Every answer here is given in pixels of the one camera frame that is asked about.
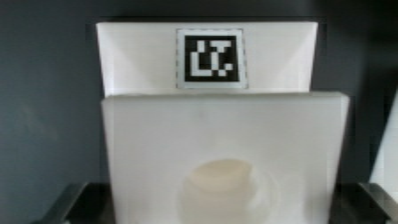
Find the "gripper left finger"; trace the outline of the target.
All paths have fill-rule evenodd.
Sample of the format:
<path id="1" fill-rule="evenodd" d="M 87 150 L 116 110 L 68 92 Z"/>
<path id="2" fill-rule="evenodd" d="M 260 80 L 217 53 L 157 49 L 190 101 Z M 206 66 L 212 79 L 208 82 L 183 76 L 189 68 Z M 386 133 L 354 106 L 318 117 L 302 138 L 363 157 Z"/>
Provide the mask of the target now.
<path id="1" fill-rule="evenodd" d="M 71 184 L 32 224 L 114 224 L 110 185 L 91 182 Z"/>

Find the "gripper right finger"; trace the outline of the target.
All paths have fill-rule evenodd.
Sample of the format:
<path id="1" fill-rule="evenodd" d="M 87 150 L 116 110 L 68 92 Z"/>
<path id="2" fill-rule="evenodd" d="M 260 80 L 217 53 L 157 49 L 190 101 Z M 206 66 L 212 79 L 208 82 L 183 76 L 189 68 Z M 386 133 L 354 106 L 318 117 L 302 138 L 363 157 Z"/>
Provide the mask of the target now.
<path id="1" fill-rule="evenodd" d="M 398 224 L 398 202 L 377 183 L 336 186 L 331 224 Z"/>

